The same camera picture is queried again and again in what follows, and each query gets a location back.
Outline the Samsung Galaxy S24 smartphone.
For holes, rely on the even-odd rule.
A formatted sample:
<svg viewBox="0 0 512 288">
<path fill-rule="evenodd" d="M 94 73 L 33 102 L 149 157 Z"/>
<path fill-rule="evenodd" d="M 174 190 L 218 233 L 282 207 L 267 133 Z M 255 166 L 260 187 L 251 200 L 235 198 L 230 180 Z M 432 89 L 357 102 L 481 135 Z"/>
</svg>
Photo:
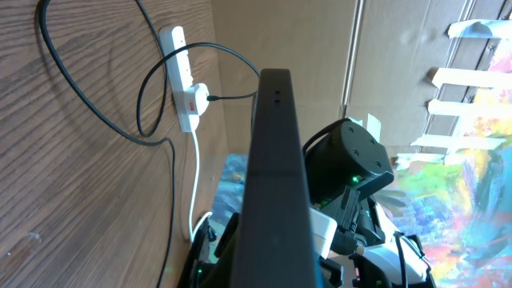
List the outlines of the Samsung Galaxy S24 smartphone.
<svg viewBox="0 0 512 288">
<path fill-rule="evenodd" d="M 290 72 L 264 69 L 254 105 L 232 287 L 320 287 Z"/>
</svg>

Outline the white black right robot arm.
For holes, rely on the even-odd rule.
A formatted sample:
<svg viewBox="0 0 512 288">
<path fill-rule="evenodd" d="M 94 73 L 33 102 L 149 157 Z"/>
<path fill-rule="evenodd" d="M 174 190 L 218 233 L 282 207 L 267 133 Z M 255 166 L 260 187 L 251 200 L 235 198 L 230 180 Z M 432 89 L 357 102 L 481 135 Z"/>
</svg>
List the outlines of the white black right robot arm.
<svg viewBox="0 0 512 288">
<path fill-rule="evenodd" d="M 181 287 L 338 287 L 343 267 L 314 250 L 312 212 L 334 221 L 328 250 L 347 256 L 356 287 L 432 287 L 434 278 L 415 235 L 385 228 L 374 194 L 394 174 L 386 151 L 364 128 L 338 120 L 305 145 L 296 122 L 256 120 L 243 208 L 234 214 L 209 264 L 202 228 Z"/>
</svg>

